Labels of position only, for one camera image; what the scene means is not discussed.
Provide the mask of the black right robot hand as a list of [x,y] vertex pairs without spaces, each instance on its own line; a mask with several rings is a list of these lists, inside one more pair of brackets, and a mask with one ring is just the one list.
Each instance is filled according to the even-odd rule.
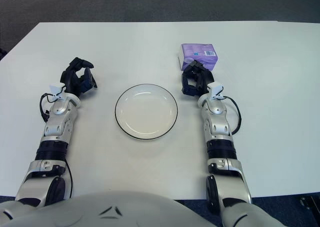
[[208,84],[213,83],[214,77],[210,70],[194,60],[182,72],[182,93],[188,96],[202,96],[207,94]]

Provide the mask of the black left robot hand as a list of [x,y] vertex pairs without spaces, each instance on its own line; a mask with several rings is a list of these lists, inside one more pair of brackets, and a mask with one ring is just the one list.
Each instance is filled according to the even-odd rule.
[[92,88],[98,88],[91,73],[94,65],[84,59],[75,57],[62,72],[60,82],[65,85],[65,92],[79,97]]

